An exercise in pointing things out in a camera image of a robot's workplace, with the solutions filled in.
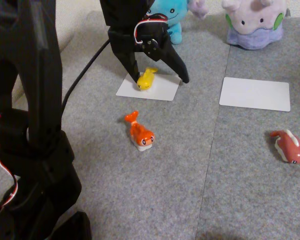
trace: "fish tail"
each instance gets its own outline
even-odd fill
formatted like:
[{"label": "fish tail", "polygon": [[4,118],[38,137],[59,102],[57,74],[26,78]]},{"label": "fish tail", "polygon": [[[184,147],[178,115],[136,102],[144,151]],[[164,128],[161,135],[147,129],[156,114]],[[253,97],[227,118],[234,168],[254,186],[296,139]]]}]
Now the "fish tail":
[{"label": "fish tail", "polygon": [[145,72],[146,72],[146,73],[152,73],[152,74],[154,74],[154,73],[158,72],[158,68],[155,68],[155,67],[147,67],[147,68],[145,69]]},{"label": "fish tail", "polygon": [[270,137],[277,137],[281,135],[282,135],[282,131],[273,131],[270,133]]},{"label": "fish tail", "polygon": [[124,120],[126,120],[128,123],[133,123],[133,122],[137,121],[138,114],[139,114],[138,111],[134,111],[133,113],[125,116]]}]

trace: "gray carpet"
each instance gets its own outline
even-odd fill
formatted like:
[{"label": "gray carpet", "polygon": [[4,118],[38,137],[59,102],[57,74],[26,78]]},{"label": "gray carpet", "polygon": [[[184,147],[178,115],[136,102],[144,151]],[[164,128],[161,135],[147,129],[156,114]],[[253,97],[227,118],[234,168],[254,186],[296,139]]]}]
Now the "gray carpet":
[{"label": "gray carpet", "polygon": [[[61,217],[85,211],[94,240],[300,239],[300,165],[280,161],[267,131],[300,137],[300,19],[284,22],[281,42],[260,51],[225,44],[223,15],[187,16],[183,44],[190,83],[172,102],[117,97],[126,71],[108,46],[73,91],[62,119],[82,183]],[[62,52],[65,93],[107,39],[101,13],[91,14]],[[137,54],[140,70],[159,67]],[[223,78],[290,83],[291,112],[219,106]],[[22,97],[15,106],[26,109]],[[126,114],[156,134],[138,152]],[[0,197],[11,185],[0,170]]]}]

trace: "red wire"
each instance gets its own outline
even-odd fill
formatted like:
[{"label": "red wire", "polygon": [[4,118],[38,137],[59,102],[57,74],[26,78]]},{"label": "red wire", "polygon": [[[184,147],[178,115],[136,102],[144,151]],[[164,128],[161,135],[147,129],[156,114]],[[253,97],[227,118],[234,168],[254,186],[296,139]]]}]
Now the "red wire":
[{"label": "red wire", "polygon": [[16,179],[16,176],[14,176],[14,175],[11,173],[11,171],[10,171],[5,165],[3,165],[3,164],[1,163],[1,161],[0,161],[0,166],[1,166],[2,168],[4,168],[4,169],[12,176],[13,182],[14,182],[14,185],[15,185],[13,192],[10,194],[10,197],[4,202],[4,204],[2,204],[2,205],[0,206],[0,207],[3,207],[3,206],[5,206],[5,205],[7,205],[7,204],[15,197],[15,195],[16,195],[16,193],[17,193],[17,191],[18,191],[18,181],[17,181],[17,179]]},{"label": "red wire", "polygon": [[[161,21],[162,23],[167,23],[168,22],[168,17],[163,15],[163,14],[159,14],[160,16],[162,16],[162,18],[155,18],[155,19],[150,19],[150,18],[147,18],[147,19],[144,19],[144,20],[141,20],[140,22],[138,22],[137,26],[139,24],[143,24],[143,23],[153,23],[153,22],[158,22],[158,21]],[[138,28],[136,28],[134,30],[134,37],[136,39],[136,42],[137,42],[137,31],[138,31]]]}]

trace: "black cable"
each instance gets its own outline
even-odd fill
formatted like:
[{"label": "black cable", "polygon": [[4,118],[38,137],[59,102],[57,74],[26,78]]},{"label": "black cable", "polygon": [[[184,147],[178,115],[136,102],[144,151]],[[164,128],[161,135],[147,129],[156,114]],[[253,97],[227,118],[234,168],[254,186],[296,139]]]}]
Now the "black cable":
[{"label": "black cable", "polygon": [[72,91],[75,89],[75,87],[77,86],[77,84],[79,83],[79,81],[82,79],[82,77],[85,75],[85,73],[88,71],[88,69],[91,67],[91,65],[94,63],[94,61],[97,59],[97,57],[101,54],[101,52],[106,48],[106,46],[110,43],[110,40],[108,39],[103,45],[102,47],[96,52],[96,54],[91,58],[91,60],[89,61],[89,63],[84,67],[84,69],[82,70],[82,72],[79,74],[79,76],[76,78],[76,80],[74,81],[74,83],[71,85],[71,87],[69,88],[68,92],[66,93],[66,95],[64,96],[63,102],[62,102],[62,114],[65,111],[68,99],[72,93]]}]

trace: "toy fish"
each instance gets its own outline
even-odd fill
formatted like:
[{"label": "toy fish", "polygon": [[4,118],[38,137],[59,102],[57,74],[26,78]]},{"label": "toy fish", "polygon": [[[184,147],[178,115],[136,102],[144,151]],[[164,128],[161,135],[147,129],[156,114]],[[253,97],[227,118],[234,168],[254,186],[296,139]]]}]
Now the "toy fish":
[{"label": "toy fish", "polygon": [[143,152],[144,150],[152,147],[152,143],[155,140],[155,134],[137,122],[138,114],[138,111],[134,111],[133,113],[125,116],[124,120],[131,123],[131,140],[136,148],[140,152]]},{"label": "toy fish", "polygon": [[145,69],[145,73],[142,76],[140,76],[138,81],[136,82],[138,88],[141,91],[148,90],[152,87],[156,72],[158,72],[157,68],[147,67]]},{"label": "toy fish", "polygon": [[300,138],[289,130],[274,131],[270,136],[279,137],[274,146],[285,162],[300,164]]}]

